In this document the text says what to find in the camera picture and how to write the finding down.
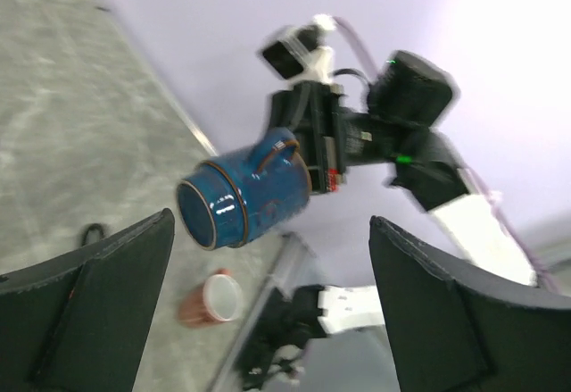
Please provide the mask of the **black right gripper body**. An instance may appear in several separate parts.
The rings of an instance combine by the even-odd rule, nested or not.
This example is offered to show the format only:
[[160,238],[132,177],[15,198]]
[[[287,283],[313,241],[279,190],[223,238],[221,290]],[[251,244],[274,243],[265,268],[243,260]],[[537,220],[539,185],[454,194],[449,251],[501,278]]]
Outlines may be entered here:
[[269,97],[268,127],[285,127],[294,133],[314,195],[335,192],[345,182],[342,95],[335,85],[302,81]]

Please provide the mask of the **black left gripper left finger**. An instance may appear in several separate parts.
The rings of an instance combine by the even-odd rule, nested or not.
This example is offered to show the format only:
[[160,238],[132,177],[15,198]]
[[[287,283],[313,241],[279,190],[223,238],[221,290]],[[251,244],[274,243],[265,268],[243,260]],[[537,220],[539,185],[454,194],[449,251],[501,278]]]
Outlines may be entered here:
[[1,276],[3,391],[130,391],[170,259],[165,208]]

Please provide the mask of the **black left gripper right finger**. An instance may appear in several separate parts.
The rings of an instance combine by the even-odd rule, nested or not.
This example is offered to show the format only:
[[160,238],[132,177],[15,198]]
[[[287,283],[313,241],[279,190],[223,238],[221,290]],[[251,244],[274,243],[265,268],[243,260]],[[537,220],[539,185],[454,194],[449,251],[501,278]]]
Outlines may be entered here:
[[369,253],[403,391],[568,391],[570,299],[370,221]]

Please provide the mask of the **dark blue glossy mug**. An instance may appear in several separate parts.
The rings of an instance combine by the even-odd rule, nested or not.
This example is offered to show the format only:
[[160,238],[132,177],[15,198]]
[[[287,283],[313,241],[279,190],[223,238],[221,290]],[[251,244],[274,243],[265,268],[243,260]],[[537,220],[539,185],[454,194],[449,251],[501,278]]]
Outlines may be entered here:
[[238,248],[309,203],[308,168],[294,133],[274,128],[256,144],[200,162],[177,185],[187,233],[202,249]]

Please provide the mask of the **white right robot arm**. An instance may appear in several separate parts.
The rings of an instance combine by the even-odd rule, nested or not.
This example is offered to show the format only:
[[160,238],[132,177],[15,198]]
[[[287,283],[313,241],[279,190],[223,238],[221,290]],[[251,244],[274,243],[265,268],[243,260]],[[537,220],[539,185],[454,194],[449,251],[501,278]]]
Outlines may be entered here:
[[[302,156],[317,172],[317,193],[333,190],[348,167],[391,163],[393,185],[410,192],[443,229],[468,253],[472,251],[460,221],[473,218],[490,226],[499,252],[516,265],[516,275],[535,283],[537,269],[530,256],[501,224],[490,196],[473,183],[467,167],[434,129],[435,121],[455,96],[451,77],[423,58],[396,51],[383,72],[363,77],[367,111],[343,108],[333,90],[333,52],[328,47],[289,47],[277,42],[261,57],[292,85],[271,100],[269,126],[287,127],[301,144]],[[312,339],[385,322],[376,288],[306,285],[290,299],[270,296],[252,335],[237,360],[245,389],[259,389],[269,379],[294,377]]]

